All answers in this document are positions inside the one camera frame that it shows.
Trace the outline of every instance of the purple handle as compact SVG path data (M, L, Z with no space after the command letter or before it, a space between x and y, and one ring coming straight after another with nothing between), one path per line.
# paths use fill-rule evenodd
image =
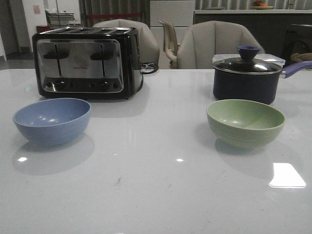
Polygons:
M287 66L283 69L283 72L286 73L285 78L288 78L295 74L296 72L305 69L305 68L312 68L312 61L304 61L304 62L298 62L294 63L290 66Z

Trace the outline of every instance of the toaster brand logo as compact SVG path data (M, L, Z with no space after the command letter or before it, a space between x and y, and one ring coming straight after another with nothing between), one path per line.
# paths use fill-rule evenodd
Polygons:
M88 68L87 67L74 67L74 69L77 69L77 70L87 70Z

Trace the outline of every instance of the bowl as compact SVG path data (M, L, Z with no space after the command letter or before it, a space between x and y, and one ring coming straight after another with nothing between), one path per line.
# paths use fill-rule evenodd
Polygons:
M56 98L21 108L13 115L13 121L29 141L41 146L55 146L81 135L90 115L88 102L76 98Z
M212 132L239 148L257 148L272 142L282 131L285 116L276 108L256 101L225 99L207 108Z

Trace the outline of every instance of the beige chair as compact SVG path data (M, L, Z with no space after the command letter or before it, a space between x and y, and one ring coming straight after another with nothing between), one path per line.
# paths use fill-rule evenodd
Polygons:
M166 20L158 22L162 24L164 29L163 51L165 52L167 58L170 60L169 67L171 69L177 69L178 43L176 40L175 27L171 22Z
M159 46L149 27L142 23L127 19L114 19L96 23L93 27L133 27L138 30L141 63L158 65Z
M238 54L239 45L262 46L243 25L208 21L190 26L184 33L177 53L179 69L213 68L216 54Z

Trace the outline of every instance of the toaster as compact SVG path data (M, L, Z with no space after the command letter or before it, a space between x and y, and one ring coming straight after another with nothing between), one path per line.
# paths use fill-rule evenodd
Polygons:
M44 97L127 99L143 85L135 28L65 27L32 41Z

